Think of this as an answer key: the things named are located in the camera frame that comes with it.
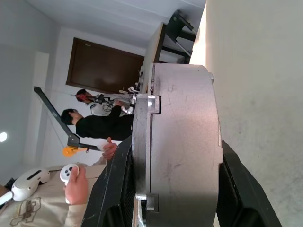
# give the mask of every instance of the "ceiling light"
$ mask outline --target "ceiling light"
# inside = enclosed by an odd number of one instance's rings
[[[0,142],[4,142],[7,139],[8,135],[6,132],[0,133]]]

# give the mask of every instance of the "beige sweater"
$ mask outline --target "beige sweater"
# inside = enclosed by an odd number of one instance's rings
[[[89,193],[104,168],[105,165],[86,167]],[[51,174],[50,181],[40,185],[30,198],[24,201],[11,201],[1,209],[1,227],[79,227],[81,225],[86,205],[72,206],[65,203],[64,182],[60,180],[60,168],[56,170]]]

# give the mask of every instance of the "black jacket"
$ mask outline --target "black jacket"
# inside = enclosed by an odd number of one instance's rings
[[[81,137],[123,141],[132,134],[133,115],[119,117],[120,106],[114,106],[109,116],[87,116],[76,123],[76,133]]]

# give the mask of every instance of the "hand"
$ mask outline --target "hand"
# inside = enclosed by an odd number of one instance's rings
[[[116,100],[114,103],[114,106],[119,105],[119,106],[123,106],[123,102]]]
[[[103,147],[104,152],[103,152],[102,156],[105,159],[111,159],[114,156],[115,151],[117,150],[118,146],[115,143],[112,143],[112,140],[110,137],[108,137],[107,142],[108,142],[108,144]]]
[[[85,176],[85,168],[79,166],[79,175],[77,168],[71,170],[70,180],[65,188],[65,197],[71,205],[82,205],[87,203],[89,194],[89,183]]]

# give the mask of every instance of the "black pole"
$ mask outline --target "black pole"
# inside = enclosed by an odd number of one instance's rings
[[[79,147],[79,148],[89,148],[91,150],[99,150],[96,146],[80,143],[80,138],[76,134],[72,133],[70,128],[64,124],[61,121],[60,115],[55,109],[55,107],[52,105],[52,103],[49,101],[49,99],[46,97],[44,92],[39,87],[34,87],[34,91],[39,95],[47,109],[52,113],[54,118],[57,120],[57,122],[60,124],[62,129],[65,131],[65,133],[68,135],[67,145],[71,147]]]

